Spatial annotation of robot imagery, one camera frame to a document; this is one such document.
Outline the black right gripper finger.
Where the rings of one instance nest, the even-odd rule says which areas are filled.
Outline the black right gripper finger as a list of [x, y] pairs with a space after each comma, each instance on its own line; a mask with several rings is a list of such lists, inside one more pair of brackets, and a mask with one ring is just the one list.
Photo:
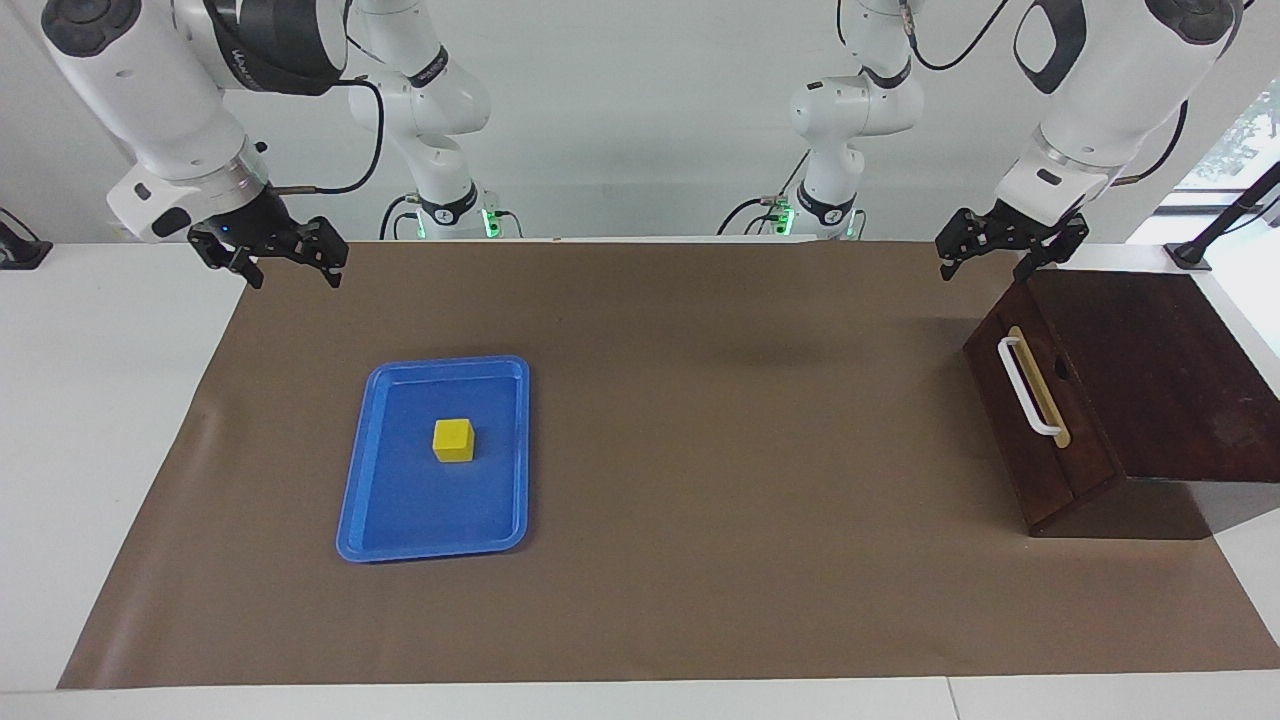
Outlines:
[[207, 268], [212, 270], [225, 269], [232, 274], [239, 275], [248, 287], [253, 290], [262, 288], [264, 274], [244, 249], [228, 249], [205, 225], [192, 225], [188, 229], [188, 245], [197, 252], [201, 263]]
[[349, 246], [325, 217], [314, 217], [294, 228], [294, 261], [321, 272], [330, 288], [339, 288]]

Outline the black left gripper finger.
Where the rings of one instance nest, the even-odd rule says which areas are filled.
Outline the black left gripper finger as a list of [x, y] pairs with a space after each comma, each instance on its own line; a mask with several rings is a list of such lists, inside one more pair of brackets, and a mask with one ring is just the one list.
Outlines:
[[961, 208], [952, 214], [934, 237], [940, 275], [943, 281], [951, 281], [966, 260], [991, 251], [987, 225], [988, 217], [974, 213], [970, 208]]
[[1025, 282], [1043, 266], [1069, 261], [1084, 243], [1089, 231], [1085, 218], [1082, 214], [1073, 214], [1062, 222], [1052, 238], [1032, 240], [1030, 247], [1012, 269], [1014, 281]]

